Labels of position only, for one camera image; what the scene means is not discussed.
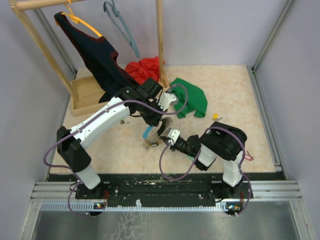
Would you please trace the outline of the yellow tag key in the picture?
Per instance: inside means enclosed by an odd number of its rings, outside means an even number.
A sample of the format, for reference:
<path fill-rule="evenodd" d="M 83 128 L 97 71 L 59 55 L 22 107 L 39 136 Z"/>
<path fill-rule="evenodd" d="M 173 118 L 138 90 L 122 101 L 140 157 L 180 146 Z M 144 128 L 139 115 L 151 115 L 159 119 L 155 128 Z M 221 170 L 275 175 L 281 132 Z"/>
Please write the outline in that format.
<path fill-rule="evenodd" d="M 217 113 L 214 113 L 213 117 L 212 117 L 212 120 L 213 121 L 219 121 L 220 120 L 219 115 Z"/>

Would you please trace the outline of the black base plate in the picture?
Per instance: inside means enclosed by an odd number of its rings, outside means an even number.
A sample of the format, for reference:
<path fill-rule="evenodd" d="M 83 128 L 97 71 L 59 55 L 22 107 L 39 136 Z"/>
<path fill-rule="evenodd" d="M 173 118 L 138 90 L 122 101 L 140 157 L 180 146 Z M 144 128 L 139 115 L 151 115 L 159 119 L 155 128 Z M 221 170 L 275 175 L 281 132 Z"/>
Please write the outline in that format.
<path fill-rule="evenodd" d="M 251 200 L 284 199 L 290 189 L 281 173 L 250 173 L 235 187 L 224 183 L 220 173 L 192 173 L 169 181 L 158 173 L 100 175 L 93 190 L 71 175 L 51 174 L 44 186 L 47 198 L 106 201 L 108 207 L 188 208 L 216 207 L 223 202 L 244 204 Z"/>

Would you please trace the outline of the red tag key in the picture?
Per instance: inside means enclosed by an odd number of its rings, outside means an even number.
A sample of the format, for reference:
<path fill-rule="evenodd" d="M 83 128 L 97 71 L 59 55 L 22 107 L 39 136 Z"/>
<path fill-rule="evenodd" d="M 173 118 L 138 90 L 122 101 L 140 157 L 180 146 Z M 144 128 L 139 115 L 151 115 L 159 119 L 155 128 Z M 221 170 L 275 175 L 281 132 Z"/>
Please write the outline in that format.
<path fill-rule="evenodd" d="M 249 153 L 249 151 L 247 150 L 246 153 L 245 153 L 244 159 L 251 162 L 251 161 L 254 160 L 254 157 L 253 157 L 253 156 Z"/>

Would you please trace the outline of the wooden clothes rack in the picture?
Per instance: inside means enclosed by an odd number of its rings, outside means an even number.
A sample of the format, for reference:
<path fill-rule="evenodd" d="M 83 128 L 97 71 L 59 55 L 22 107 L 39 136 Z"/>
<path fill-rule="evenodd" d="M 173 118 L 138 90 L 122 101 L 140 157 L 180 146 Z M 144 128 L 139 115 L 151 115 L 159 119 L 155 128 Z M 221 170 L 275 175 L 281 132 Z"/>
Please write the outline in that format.
<path fill-rule="evenodd" d="M 70 94 L 71 113 L 77 117 L 96 112 L 104 106 L 104 102 L 99 103 L 104 91 L 100 88 L 93 75 L 69 80 L 59 66 L 57 60 L 49 50 L 45 41 L 37 31 L 36 27 L 25 13 L 28 10 L 35 10 L 41 20 L 47 34 L 51 37 L 56 47 L 61 47 L 57 36 L 52 31 L 47 19 L 43 16 L 41 8 L 60 6 L 67 3 L 67 0 L 10 0 L 8 2 L 11 10 L 23 24 L 29 35 L 47 58 L 52 69 L 56 72 Z"/>

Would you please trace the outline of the large keyring with blue handle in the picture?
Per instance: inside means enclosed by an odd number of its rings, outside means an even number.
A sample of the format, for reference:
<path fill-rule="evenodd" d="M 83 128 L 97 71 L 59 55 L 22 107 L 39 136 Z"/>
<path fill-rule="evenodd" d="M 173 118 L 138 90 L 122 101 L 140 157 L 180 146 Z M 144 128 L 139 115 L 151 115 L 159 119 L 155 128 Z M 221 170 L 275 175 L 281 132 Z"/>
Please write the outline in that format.
<path fill-rule="evenodd" d="M 173 119 L 167 116 L 160 119 L 157 127 L 148 126 L 142 134 L 142 138 L 146 145 L 150 148 L 157 147 L 159 145 L 159 141 L 167 137 L 173 123 Z"/>

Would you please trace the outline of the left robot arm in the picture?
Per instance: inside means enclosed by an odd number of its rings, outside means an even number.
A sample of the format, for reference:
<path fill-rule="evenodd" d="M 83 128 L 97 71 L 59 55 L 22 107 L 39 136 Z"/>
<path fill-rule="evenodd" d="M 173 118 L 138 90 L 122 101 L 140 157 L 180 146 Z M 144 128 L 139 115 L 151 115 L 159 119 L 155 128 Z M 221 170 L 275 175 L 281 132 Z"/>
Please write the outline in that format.
<path fill-rule="evenodd" d="M 163 87 L 152 78 L 138 86 L 123 87 L 91 117 L 70 129 L 62 126 L 57 131 L 57 152 L 86 186 L 88 195 L 95 199 L 101 197 L 104 186 L 86 149 L 102 133 L 135 112 L 140 113 L 147 125 L 157 126 L 163 110 L 156 97 L 162 91 Z"/>

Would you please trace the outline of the dark navy garment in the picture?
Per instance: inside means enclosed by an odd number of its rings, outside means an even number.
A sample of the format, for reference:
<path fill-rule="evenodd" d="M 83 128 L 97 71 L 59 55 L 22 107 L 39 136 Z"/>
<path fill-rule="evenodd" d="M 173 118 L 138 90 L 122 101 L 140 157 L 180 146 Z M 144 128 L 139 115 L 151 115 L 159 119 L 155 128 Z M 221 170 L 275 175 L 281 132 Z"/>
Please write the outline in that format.
<path fill-rule="evenodd" d="M 108 102 L 122 88 L 139 85 L 117 63 L 119 53 L 102 36 L 94 38 L 74 27 L 61 12 L 54 15 L 55 21 L 72 42 L 86 68 L 92 73 L 104 94 L 100 103 Z"/>

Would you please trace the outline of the green cloth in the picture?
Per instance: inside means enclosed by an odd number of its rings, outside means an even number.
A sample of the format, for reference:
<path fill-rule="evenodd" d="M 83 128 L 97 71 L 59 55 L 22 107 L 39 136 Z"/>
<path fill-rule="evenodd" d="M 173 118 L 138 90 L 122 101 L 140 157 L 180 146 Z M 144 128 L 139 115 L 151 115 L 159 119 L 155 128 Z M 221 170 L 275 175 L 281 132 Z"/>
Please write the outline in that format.
<path fill-rule="evenodd" d="M 187 95 L 181 86 L 174 87 L 176 84 L 184 86 Z M 193 116 L 196 118 L 204 118 L 206 116 L 208 101 L 201 88 L 178 77 L 170 83 L 170 87 L 172 93 L 178 99 L 178 102 L 173 106 L 176 112 L 183 107 L 187 97 L 186 106 L 177 114 L 178 119 L 183 119 L 190 113 L 194 113 Z"/>

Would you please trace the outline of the grey blue hanger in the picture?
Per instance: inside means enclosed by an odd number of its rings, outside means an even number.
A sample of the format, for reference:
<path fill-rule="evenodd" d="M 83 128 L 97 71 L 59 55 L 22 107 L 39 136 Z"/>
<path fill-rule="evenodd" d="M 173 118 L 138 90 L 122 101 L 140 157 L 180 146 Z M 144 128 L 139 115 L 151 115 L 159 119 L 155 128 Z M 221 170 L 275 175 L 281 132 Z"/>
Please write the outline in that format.
<path fill-rule="evenodd" d="M 136 44 L 136 41 L 134 40 L 134 37 L 127 26 L 126 22 L 122 18 L 120 11 L 117 10 L 115 1 L 111 0 L 108 1 L 106 0 L 103 3 L 103 11 L 107 14 L 109 19 L 112 21 L 112 23 L 115 25 L 115 27 L 118 29 L 118 31 L 121 33 L 121 35 L 124 37 L 126 42 L 129 44 L 131 49 L 133 50 L 135 57 L 139 58 L 140 57 L 140 52 L 139 48 Z"/>

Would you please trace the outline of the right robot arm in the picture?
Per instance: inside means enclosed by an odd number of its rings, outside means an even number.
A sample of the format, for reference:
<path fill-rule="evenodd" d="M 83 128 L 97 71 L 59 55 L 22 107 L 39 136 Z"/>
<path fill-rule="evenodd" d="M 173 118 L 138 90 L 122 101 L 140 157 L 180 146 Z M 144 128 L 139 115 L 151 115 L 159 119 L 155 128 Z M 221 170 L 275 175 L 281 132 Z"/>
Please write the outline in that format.
<path fill-rule="evenodd" d="M 167 135 L 170 150 L 179 151 L 193 158 L 194 165 L 201 171 L 207 171 L 217 158 L 223 161 L 223 192 L 229 198 L 235 198 L 241 192 L 243 175 L 240 163 L 245 155 L 247 135 L 241 129 L 220 122 L 214 122 L 202 136 L 191 135 L 187 140 L 180 132 L 171 129 Z"/>

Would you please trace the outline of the yellow hanger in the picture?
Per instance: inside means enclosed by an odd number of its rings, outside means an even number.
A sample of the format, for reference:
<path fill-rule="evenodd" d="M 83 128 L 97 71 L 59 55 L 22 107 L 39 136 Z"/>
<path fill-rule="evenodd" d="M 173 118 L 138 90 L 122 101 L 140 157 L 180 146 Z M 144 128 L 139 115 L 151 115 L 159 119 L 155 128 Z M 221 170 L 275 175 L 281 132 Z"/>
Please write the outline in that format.
<path fill-rule="evenodd" d="M 61 15 L 65 17 L 69 17 L 72 22 L 75 24 L 82 24 L 86 26 L 88 29 L 90 29 L 93 33 L 95 33 L 99 38 L 102 37 L 103 35 L 97 31 L 93 26 L 88 24 L 86 21 L 82 20 L 78 16 L 76 16 L 71 8 L 71 5 L 73 4 L 73 0 L 67 0 L 67 3 L 64 3 L 63 5 L 68 9 L 68 12 L 61 12 Z"/>

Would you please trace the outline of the green tag key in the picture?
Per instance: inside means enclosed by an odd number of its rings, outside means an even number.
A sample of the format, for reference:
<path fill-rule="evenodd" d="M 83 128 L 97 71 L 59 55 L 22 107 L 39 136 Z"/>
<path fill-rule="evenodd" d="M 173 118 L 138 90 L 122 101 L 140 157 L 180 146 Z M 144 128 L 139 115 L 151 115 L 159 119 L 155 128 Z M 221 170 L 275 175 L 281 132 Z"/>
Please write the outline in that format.
<path fill-rule="evenodd" d="M 129 121 L 125 121 L 125 120 L 121 120 L 121 121 L 120 121 L 120 124 L 121 124 L 121 125 L 130 124 L 130 122 L 129 122 Z"/>
<path fill-rule="evenodd" d="M 192 156 L 187 156 L 188 157 L 188 159 L 190 160 L 190 161 L 193 161 L 194 160 L 194 157 L 192 157 Z"/>

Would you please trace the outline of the red cloth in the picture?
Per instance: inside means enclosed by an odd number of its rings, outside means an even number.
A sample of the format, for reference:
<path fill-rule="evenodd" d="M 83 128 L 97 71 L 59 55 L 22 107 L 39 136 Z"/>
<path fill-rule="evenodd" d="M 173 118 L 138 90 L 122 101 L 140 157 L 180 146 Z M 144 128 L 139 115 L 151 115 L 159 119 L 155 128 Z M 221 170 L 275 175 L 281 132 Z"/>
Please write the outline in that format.
<path fill-rule="evenodd" d="M 159 57 L 143 58 L 139 62 L 132 61 L 124 70 L 139 84 L 142 85 L 151 78 L 156 82 L 160 79 Z"/>

